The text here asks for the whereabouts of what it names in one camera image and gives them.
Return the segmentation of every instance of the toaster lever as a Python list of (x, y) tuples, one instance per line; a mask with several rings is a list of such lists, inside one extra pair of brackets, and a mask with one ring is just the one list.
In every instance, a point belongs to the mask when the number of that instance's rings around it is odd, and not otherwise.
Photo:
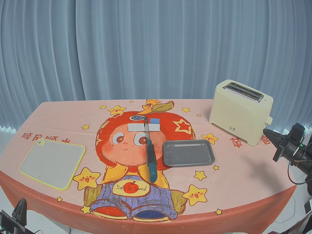
[(268, 116), (267, 121), (266, 121), (266, 124), (267, 124), (267, 125), (271, 125), (272, 120), (273, 120), (272, 117), (271, 117), (271, 116)]

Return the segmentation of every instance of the cream toaster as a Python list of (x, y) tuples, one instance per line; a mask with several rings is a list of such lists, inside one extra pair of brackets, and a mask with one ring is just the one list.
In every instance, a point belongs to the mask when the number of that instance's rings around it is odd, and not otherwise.
[(256, 146), (266, 125), (271, 125), (273, 98), (233, 80), (216, 86), (209, 123)]

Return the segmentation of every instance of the blue block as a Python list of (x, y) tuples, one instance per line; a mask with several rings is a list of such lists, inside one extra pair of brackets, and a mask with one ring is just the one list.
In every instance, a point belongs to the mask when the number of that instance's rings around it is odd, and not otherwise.
[(160, 122), (160, 119), (157, 119), (157, 118), (150, 119), (150, 124), (159, 124), (159, 122)]

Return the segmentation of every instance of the white floor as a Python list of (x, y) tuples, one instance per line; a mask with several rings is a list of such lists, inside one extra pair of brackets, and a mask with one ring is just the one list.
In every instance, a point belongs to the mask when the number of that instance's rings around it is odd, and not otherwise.
[[(0, 155), (5, 149), (6, 145), (10, 142), (14, 132), (0, 131)], [(304, 182), (306, 175), (299, 169), (291, 167), (291, 170), (297, 182)], [(263, 234), (268, 234), (271, 231), (283, 232), (300, 221), (305, 216), (304, 204), (312, 197), (307, 192), (307, 185), (298, 185), (294, 195), (286, 205), (283, 212), (271, 224)], [(11, 205), (3, 190), (0, 187), (0, 210), (3, 209), (9, 215), (13, 212), (14, 207)], [(44, 234), (66, 234), (64, 230), (53, 224), (43, 215), (34, 211), (27, 211), (27, 226), (32, 232), (42, 230)], [(71, 231), (72, 234), (88, 234), (79, 230)]]

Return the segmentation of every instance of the knife handle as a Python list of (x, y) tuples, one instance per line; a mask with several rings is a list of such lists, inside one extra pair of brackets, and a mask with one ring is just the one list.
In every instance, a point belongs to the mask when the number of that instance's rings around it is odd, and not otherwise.
[(146, 148), (147, 152), (147, 166), (150, 172), (150, 182), (154, 183), (157, 180), (157, 159), (155, 154), (154, 145), (150, 144)]
[(146, 152), (147, 152), (147, 165), (149, 163), (156, 163), (157, 164), (156, 154), (155, 154), (155, 149), (154, 149), (153, 144), (149, 144), (147, 146)]

